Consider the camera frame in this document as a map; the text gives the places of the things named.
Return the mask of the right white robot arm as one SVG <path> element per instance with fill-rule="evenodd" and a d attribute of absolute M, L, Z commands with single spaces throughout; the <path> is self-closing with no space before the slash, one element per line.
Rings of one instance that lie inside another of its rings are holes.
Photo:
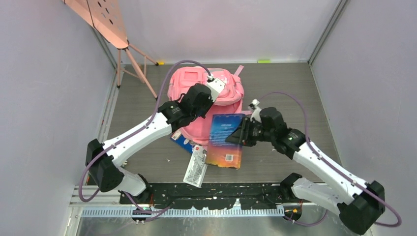
<path fill-rule="evenodd" d="M 291 173 L 281 181 L 281 197 L 293 202 L 296 198 L 313 202 L 337 214 L 342 223 L 356 234 L 364 234 L 384 213 L 381 203 L 385 190 L 377 181 L 368 183 L 351 174 L 321 152 L 305 134 L 288 128 L 274 107 L 257 108 L 255 114 L 242 118 L 226 142 L 252 147 L 269 142 L 275 150 L 303 165 L 326 185 L 309 181 Z"/>

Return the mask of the pink student backpack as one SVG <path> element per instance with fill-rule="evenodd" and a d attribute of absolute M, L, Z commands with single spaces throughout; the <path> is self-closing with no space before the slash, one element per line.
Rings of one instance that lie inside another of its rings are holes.
<path fill-rule="evenodd" d="M 213 115 L 248 114 L 242 109 L 244 88 L 239 77 L 244 66 L 240 65 L 235 73 L 222 68 L 210 68 L 210 74 L 225 84 L 215 101 L 208 87 L 208 73 L 200 66 L 188 66 L 177 69 L 170 78 L 167 96 L 169 100 L 178 100 L 190 111 L 192 117 L 205 112 L 205 117 L 198 117 L 186 127 L 179 130 L 188 140 L 207 146 Z"/>

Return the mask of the dark blue activity booklet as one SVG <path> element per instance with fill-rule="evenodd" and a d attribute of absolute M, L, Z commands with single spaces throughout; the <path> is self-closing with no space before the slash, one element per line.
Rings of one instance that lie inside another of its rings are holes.
<path fill-rule="evenodd" d="M 180 130 L 175 131 L 171 135 L 170 139 L 190 154 L 192 154 L 193 151 L 195 151 L 195 150 L 201 152 L 202 154 L 206 153 L 203 146 L 198 145 L 197 143 L 193 142 L 192 140 L 184 137 Z"/>

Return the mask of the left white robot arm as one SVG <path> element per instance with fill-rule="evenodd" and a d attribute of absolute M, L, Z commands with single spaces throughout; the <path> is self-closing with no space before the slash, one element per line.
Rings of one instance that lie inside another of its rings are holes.
<path fill-rule="evenodd" d="M 147 120 L 125 133 L 100 143 L 97 139 L 87 145 L 86 168 L 99 191 L 121 190 L 132 195 L 138 203 L 151 196 L 145 179 L 121 165 L 133 154 L 157 139 L 188 126 L 196 118 L 204 118 L 224 89 L 218 81 L 195 84 L 179 99 L 167 101 Z"/>

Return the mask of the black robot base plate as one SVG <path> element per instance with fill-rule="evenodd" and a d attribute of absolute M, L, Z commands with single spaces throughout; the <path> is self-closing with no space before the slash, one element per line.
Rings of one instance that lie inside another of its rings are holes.
<path fill-rule="evenodd" d="M 200 188 L 186 183 L 151 183 L 138 197 L 128 198 L 120 192 L 120 204 L 135 202 L 156 209 L 273 209 L 286 203 L 305 203 L 291 195 L 279 183 L 271 182 L 217 182 L 203 183 Z"/>

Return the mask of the blue orange paperback book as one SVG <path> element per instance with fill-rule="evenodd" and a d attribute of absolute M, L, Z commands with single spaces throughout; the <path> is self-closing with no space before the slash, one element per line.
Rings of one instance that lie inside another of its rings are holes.
<path fill-rule="evenodd" d="M 227 139 L 239 127 L 244 114 L 217 114 L 212 117 L 205 163 L 220 168 L 240 169 L 242 145 Z"/>

